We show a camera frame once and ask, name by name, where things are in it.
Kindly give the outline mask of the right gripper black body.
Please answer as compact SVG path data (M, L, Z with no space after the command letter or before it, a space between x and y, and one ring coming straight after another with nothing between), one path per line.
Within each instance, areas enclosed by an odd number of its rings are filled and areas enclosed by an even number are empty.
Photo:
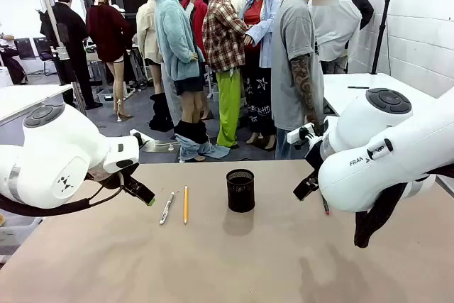
M310 164L314 169L313 172L309 175L310 177L317 177L319 169L323 164L323 158L321 157L320 150L321 144L323 142L322 137L314 137L312 135L305 138L305 142L309 147L309 151L305 156L305 160Z

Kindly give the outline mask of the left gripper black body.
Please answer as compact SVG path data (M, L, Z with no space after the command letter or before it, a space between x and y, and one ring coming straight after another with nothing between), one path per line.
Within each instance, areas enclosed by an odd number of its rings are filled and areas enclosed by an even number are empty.
M124 191L138 193L142 189L142 184L132 177L138 166L138 163L133 163L112 174L102 167L94 167L87 172L87 180L98 182L107 189L121 188Z

